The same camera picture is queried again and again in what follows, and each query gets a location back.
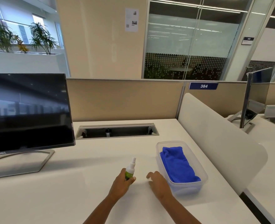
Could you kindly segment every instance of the white partition panel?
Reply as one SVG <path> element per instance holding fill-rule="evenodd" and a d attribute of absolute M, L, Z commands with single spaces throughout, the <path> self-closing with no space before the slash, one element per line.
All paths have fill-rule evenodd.
<path fill-rule="evenodd" d="M 238 195 L 267 162 L 262 145 L 189 93 L 178 121 Z"/>

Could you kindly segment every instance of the blue microfiber towel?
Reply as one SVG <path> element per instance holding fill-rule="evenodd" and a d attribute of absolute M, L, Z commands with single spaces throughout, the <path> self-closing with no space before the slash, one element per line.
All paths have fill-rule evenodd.
<path fill-rule="evenodd" d="M 160 153 L 163 165 L 170 179 L 176 183 L 198 182 L 201 179 L 195 175 L 189 165 L 182 147 L 163 147 Z"/>

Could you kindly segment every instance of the planter box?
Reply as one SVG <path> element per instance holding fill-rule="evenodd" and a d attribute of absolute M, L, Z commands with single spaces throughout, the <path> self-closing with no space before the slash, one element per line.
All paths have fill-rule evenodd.
<path fill-rule="evenodd" d="M 0 73 L 65 73 L 69 76 L 64 53 L 46 55 L 40 52 L 0 51 Z"/>

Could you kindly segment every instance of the clear plastic box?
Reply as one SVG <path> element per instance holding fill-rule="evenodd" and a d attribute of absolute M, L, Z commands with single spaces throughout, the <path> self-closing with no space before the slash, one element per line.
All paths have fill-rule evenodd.
<path fill-rule="evenodd" d="M 195 171 L 195 175 L 201 178 L 199 182 L 188 182 L 188 183 L 175 183 L 171 181 L 169 175 L 167 174 L 163 162 L 160 157 L 160 152 L 162 152 L 163 147 L 182 147 L 183 153 L 186 159 L 189 162 L 189 165 Z M 208 180 L 208 175 L 205 172 L 204 168 L 188 147 L 188 145 L 183 141 L 167 141 L 167 142 L 159 142 L 156 145 L 156 161 L 158 164 L 159 172 L 164 176 L 167 180 L 172 193 L 174 195 L 186 195 L 186 194 L 193 194 L 197 193 L 201 190 L 203 184 Z"/>

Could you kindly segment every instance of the blue sign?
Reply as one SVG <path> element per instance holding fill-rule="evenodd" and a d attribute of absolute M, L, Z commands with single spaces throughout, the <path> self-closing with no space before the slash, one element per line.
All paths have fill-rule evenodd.
<path fill-rule="evenodd" d="M 216 90 L 218 82 L 191 82 L 189 90 Z"/>

